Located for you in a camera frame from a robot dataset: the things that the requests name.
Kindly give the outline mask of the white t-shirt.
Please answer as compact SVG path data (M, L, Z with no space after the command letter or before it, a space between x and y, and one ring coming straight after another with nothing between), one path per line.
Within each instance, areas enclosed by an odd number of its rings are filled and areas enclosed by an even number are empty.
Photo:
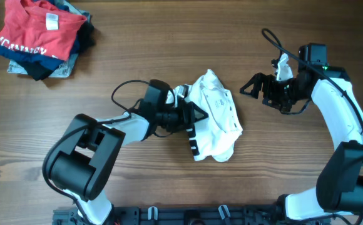
M208 114L187 129L194 160L211 156L220 163L228 161L243 131L230 90L208 69L193 84L179 85L168 92L166 103L177 106L183 100L193 102Z

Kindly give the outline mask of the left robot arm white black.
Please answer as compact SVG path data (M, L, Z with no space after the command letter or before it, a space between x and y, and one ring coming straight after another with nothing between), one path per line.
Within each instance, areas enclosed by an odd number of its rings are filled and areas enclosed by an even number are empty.
M208 117L193 102L171 106L139 99L137 103L138 108L112 119L76 115L48 151L42 165L44 180L75 204L74 208L55 211L53 224L119 224L104 187L121 147L145 140L157 127L169 133L186 130L191 134L195 123Z

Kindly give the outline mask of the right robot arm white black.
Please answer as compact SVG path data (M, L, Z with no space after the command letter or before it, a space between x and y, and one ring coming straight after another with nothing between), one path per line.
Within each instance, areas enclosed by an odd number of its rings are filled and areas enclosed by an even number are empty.
M254 206L271 224L305 224L339 218L347 214L363 221L363 112L342 67L305 66L295 78L279 80L257 73L240 93L263 104L292 114L300 100L313 102L320 110L334 145L334 153L323 168L315 187L296 194L281 195L268 208Z

